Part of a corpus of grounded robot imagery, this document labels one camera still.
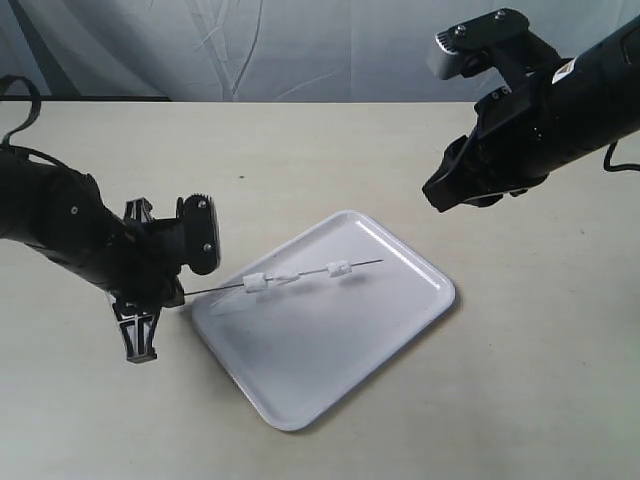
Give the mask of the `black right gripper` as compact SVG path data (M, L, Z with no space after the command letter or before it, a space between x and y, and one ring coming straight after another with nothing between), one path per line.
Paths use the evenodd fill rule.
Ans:
M504 195L519 195L540 185L552 171L553 119L549 81L532 79L500 87L475 105L473 133L462 135L444 151L440 169L422 187L440 213L460 205L493 206ZM470 179L448 174L469 175Z

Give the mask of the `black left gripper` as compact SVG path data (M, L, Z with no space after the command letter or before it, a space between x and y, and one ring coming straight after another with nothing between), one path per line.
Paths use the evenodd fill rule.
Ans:
M185 303L179 280L187 263L182 222L153 221L152 209L144 197L126 202L123 220L138 223L133 224L134 240L117 250L116 285L108 294L126 361L133 364L157 359L154 337L161 309Z

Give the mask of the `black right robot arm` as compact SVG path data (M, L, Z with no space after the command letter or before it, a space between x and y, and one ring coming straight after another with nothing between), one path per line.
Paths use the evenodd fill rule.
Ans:
M476 124L444 151L422 192L439 212L488 207L522 195L548 175L605 149L608 172L619 140L639 129L639 20L633 18L573 58L501 8L436 34L428 64L442 80L496 69L504 85L474 106Z

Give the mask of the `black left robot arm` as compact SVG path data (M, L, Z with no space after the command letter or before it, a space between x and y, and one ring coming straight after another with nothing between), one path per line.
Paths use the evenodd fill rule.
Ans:
M1 152L1 237L19 242L109 294L131 363L156 359L163 308L183 303L181 264L159 232L165 221L121 219L95 180L70 168Z

